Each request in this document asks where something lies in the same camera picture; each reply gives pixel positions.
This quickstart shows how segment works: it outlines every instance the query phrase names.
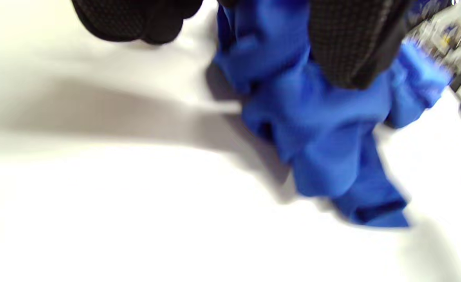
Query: blue garment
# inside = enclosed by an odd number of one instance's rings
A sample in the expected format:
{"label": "blue garment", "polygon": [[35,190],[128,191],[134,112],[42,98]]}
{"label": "blue garment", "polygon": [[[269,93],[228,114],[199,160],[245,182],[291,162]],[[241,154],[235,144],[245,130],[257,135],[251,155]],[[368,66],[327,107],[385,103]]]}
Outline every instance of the blue garment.
{"label": "blue garment", "polygon": [[275,144],[293,168],[300,194],[331,198],[356,224],[408,226],[406,200],[388,181],[372,132],[387,118],[399,127],[417,119],[449,77],[407,43],[368,89],[334,87],[309,58],[308,18],[308,0],[220,7],[214,62],[239,93],[250,96],[245,124]]}

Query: white floor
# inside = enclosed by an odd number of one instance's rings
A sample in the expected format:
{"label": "white floor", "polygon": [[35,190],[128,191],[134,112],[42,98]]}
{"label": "white floor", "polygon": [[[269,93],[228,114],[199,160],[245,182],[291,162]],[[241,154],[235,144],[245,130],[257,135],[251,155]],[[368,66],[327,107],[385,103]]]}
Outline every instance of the white floor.
{"label": "white floor", "polygon": [[92,37],[69,1],[0,1],[0,281],[461,282],[452,95],[378,131],[415,227],[348,225],[207,84],[215,9],[153,48]]}

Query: fabric fold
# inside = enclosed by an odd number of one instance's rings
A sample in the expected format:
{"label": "fabric fold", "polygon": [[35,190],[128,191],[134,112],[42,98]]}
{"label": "fabric fold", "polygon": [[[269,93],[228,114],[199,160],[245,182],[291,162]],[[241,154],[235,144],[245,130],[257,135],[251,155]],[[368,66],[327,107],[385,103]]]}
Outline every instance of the fabric fold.
{"label": "fabric fold", "polygon": [[329,197],[352,223],[405,227],[406,199],[386,177],[373,137],[378,123],[415,120],[447,76],[404,44],[366,90],[338,88],[309,56],[309,0],[242,0],[220,7],[214,62],[250,97],[242,118],[291,165],[298,193]]}

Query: black textured material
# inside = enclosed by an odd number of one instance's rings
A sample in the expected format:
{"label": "black textured material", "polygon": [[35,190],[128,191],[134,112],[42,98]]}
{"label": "black textured material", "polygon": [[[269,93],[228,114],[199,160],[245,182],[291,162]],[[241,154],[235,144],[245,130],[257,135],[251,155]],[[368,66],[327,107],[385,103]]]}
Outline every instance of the black textured material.
{"label": "black textured material", "polygon": [[311,0],[311,55],[334,85],[365,89],[395,59],[413,0]]}
{"label": "black textured material", "polygon": [[75,11],[94,36],[107,41],[142,39],[160,45],[173,41],[183,20],[203,0],[72,0]]}
{"label": "black textured material", "polygon": [[237,2],[239,2],[239,0],[218,0],[218,2],[224,7],[232,8],[237,4]]}

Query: blue cloth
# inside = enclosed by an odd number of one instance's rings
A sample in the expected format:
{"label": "blue cloth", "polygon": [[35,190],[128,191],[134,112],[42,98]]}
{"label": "blue cloth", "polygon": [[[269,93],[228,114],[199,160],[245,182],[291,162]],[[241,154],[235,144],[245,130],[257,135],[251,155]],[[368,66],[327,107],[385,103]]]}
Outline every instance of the blue cloth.
{"label": "blue cloth", "polygon": [[400,127],[417,119],[449,78],[408,43],[368,89],[336,88],[309,58],[308,17],[308,0],[220,7],[214,62],[250,97],[246,126],[275,144],[300,194],[331,198],[356,224],[406,227],[406,200],[388,181],[372,132],[387,118]]}

